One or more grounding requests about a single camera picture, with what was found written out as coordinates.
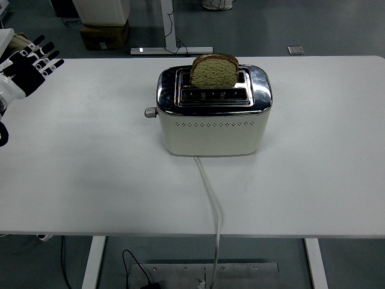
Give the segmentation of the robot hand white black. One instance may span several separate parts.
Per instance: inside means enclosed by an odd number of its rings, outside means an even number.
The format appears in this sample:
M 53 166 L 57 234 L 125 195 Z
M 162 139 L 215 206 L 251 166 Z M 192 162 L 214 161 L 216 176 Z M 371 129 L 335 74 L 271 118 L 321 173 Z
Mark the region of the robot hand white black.
M 1 63 L 2 111 L 15 99 L 33 94 L 49 75 L 64 64 L 63 59 L 57 59 L 60 52 L 54 49 L 52 42 L 40 45 L 44 39 L 43 35 L 38 36 Z

